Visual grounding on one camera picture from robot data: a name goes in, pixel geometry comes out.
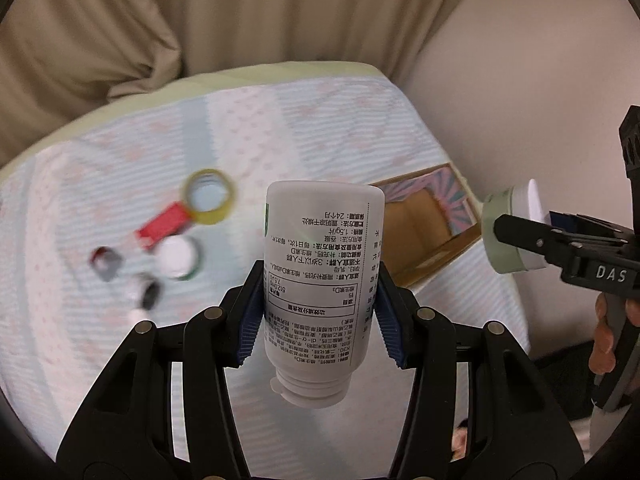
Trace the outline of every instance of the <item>bed sheet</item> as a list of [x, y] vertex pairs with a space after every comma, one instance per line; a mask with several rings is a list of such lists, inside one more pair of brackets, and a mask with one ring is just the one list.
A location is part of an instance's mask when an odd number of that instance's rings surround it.
[[[190, 231], [205, 248], [202, 269], [190, 281], [163, 282], [150, 313], [158, 326], [188, 320], [244, 281], [262, 257], [264, 197], [274, 180], [368, 184], [449, 161], [402, 92], [372, 71], [342, 66], [337, 73], [327, 67], [275, 76], [267, 69], [271, 80], [246, 76], [242, 86], [224, 89], [215, 78], [196, 76], [181, 82], [182, 93], [128, 98], [113, 116], [94, 112], [0, 173], [0, 377], [20, 420], [50, 456], [131, 329], [124, 279], [155, 269], [133, 231], [177, 199], [193, 171], [219, 168], [238, 196], [225, 221]], [[101, 245], [126, 258], [111, 283], [87, 265]], [[454, 322], [499, 319], [528, 348], [513, 280], [492, 271], [482, 242], [414, 292]], [[177, 456], [187, 459], [180, 372], [174, 368], [174, 440]], [[386, 474], [413, 373], [386, 356], [377, 325], [337, 406], [291, 406], [271, 391], [273, 375], [262, 332], [242, 368], [226, 374], [254, 476]]]

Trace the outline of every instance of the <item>open box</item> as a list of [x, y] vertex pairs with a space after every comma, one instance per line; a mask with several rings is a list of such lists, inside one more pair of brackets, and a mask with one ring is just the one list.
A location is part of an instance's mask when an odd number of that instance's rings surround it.
[[372, 186], [385, 193], [382, 259], [398, 286], [433, 276], [481, 237], [478, 208], [450, 164]]

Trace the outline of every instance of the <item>brown curtain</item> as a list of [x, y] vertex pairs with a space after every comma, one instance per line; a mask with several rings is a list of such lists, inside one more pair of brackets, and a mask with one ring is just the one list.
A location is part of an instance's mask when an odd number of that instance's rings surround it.
[[16, 0], [0, 24], [0, 166], [178, 75], [349, 60], [400, 84], [459, 0]]

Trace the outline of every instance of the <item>red box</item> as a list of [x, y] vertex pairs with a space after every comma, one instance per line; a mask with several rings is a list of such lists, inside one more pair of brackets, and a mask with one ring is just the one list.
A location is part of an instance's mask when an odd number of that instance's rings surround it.
[[145, 251], [152, 250], [163, 238], [182, 231], [191, 217], [181, 202], [174, 202], [151, 222], [136, 231], [138, 243]]

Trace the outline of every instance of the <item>wall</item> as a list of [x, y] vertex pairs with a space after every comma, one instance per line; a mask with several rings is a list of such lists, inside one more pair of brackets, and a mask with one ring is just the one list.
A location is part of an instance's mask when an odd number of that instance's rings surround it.
[[[631, 226], [618, 127], [640, 105], [627, 0], [463, 0], [404, 88], [484, 197], [536, 178], [544, 205]], [[596, 294], [522, 274], [532, 354], [587, 340]]]

